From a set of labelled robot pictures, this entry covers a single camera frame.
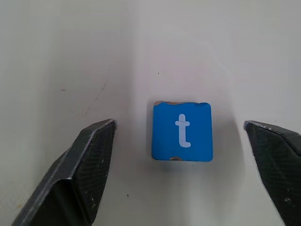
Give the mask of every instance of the blue block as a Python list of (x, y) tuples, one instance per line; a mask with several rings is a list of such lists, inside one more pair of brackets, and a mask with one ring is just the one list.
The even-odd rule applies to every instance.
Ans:
[(211, 161), (211, 106), (208, 103), (156, 102), (152, 157), (156, 160)]

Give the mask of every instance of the white table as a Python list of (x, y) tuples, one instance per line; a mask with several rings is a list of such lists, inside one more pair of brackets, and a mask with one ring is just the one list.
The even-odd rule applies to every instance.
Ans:
[[(243, 130), (301, 132), (301, 1), (0, 3), (0, 225), (80, 130), (115, 118), (95, 226), (283, 226)], [(214, 159), (151, 158), (156, 100), (212, 106)]]

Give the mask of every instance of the white letter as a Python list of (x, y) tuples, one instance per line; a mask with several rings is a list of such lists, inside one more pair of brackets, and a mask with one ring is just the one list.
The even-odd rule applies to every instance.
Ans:
[(185, 115), (180, 114), (179, 120), (175, 122), (177, 126), (179, 126), (179, 143), (181, 147), (190, 147), (191, 144), (186, 142), (186, 126), (189, 126), (190, 123), (185, 121)]

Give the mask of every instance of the scuff mark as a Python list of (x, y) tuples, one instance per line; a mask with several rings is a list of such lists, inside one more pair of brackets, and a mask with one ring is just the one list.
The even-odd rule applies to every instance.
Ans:
[(111, 65), (109, 67), (108, 75), (107, 75), (107, 78), (106, 78), (106, 80), (104, 82), (104, 85), (103, 85), (102, 89), (100, 90), (100, 92), (98, 93), (98, 95), (95, 97), (93, 103), (90, 104), (89, 107), (87, 108), (85, 115), (88, 113), (88, 111), (90, 110), (90, 108), (93, 106), (93, 104), (98, 100), (98, 98), (100, 97), (100, 95), (103, 93), (103, 90), (104, 90), (105, 86), (107, 85), (107, 82), (108, 82), (110, 74), (111, 74)]

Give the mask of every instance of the white surface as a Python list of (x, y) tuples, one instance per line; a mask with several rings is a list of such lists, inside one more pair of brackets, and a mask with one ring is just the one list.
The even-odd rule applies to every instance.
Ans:
[[(301, 132), (300, 7), (297, 0), (2, 1), (0, 225), (13, 221), (82, 128), (114, 117), (95, 226), (282, 226), (243, 122)], [(151, 158), (156, 100), (211, 104), (212, 162)]]

